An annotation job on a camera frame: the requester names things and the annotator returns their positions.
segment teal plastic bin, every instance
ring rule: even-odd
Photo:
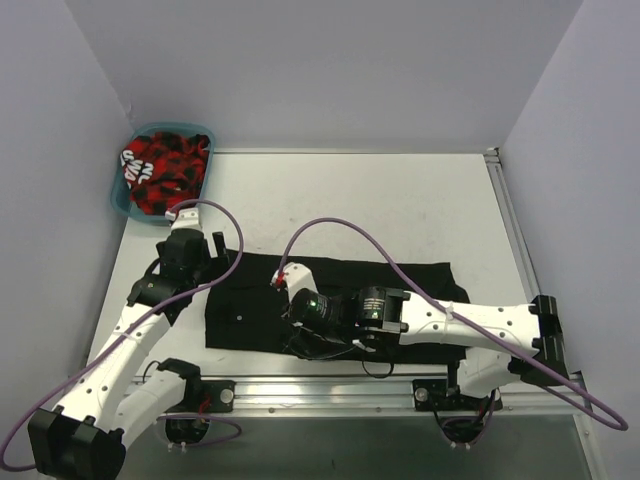
[[[185,137],[192,137],[194,135],[206,135],[209,137],[209,158],[207,160],[207,169],[204,174],[204,181],[202,182],[202,189],[200,190],[200,198],[202,198],[207,185],[207,180],[209,179],[209,173],[211,172],[211,159],[213,157],[213,150],[215,147],[215,137],[213,136],[213,133],[211,133],[211,130],[192,123],[158,122],[150,123],[139,128],[134,132],[131,140],[139,136],[152,136],[156,132],[177,133],[178,135]],[[119,165],[120,163],[118,161],[118,169],[113,180],[113,187],[111,188],[111,206],[115,211],[140,222],[151,223],[154,225],[168,225],[169,221],[164,218],[164,215],[147,215],[138,208],[135,202],[132,202],[129,199],[129,186],[127,185],[127,181],[124,179],[124,174]]]

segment black garment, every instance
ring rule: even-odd
[[[235,255],[236,252],[229,252],[231,261]],[[290,257],[289,261],[311,269],[318,291],[323,295],[352,293],[367,286],[410,290],[386,263],[315,257]],[[278,255],[245,253],[237,270],[211,289],[205,309],[208,348],[291,353],[287,345],[293,329],[281,317],[287,306],[287,292],[278,292],[269,285],[279,262]],[[469,302],[465,290],[456,285],[448,263],[401,264],[400,268],[438,300]],[[294,341],[295,350],[309,357],[340,350],[339,346],[327,344],[306,332]],[[397,346],[388,355],[367,354],[366,359],[388,362],[392,355],[396,364],[447,364],[463,359],[464,350],[464,347],[440,344]],[[352,351],[340,359],[361,360],[362,352]]]

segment white table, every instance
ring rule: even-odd
[[[399,262],[451,262],[456,282],[472,302],[528,300],[482,155],[220,154],[213,161],[206,198],[236,216],[249,252],[281,254],[302,223],[337,216],[368,230]],[[206,206],[201,213],[207,234],[223,231],[227,245],[237,248],[235,231],[222,214]],[[167,227],[127,222],[90,358],[108,338],[131,286],[168,232]],[[366,240],[337,225],[314,227],[293,253],[382,261]],[[206,293],[194,298],[148,360],[181,358],[200,365],[205,376],[362,374],[360,363],[353,361],[309,362],[207,349],[206,299]],[[433,368],[396,369],[397,374],[428,371]]]

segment bolt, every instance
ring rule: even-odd
[[[225,388],[220,392],[220,401],[222,403],[231,403],[233,401],[233,391]]]
[[[427,392],[426,388],[420,387],[416,388],[416,391],[413,392],[413,396],[416,397],[416,400],[419,402],[426,402],[429,397],[429,392]]]

